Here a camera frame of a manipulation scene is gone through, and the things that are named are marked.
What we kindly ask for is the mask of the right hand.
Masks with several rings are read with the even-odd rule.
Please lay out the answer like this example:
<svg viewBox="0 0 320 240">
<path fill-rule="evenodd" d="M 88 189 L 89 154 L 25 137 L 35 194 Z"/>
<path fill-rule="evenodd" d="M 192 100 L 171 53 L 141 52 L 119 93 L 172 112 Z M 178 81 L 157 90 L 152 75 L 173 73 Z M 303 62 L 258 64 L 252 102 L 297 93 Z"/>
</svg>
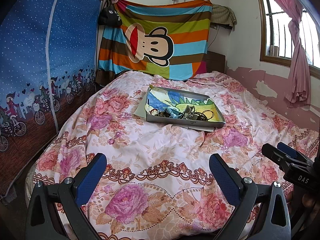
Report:
<svg viewBox="0 0 320 240">
<path fill-rule="evenodd" d="M 310 210 L 312 215 L 317 215 L 319 211 L 319 204 L 317 204 L 316 201 L 307 194 L 302 196 L 291 191 L 286 197 L 286 202 L 289 209 L 289 214 L 294 213 L 301 205 Z"/>
</svg>

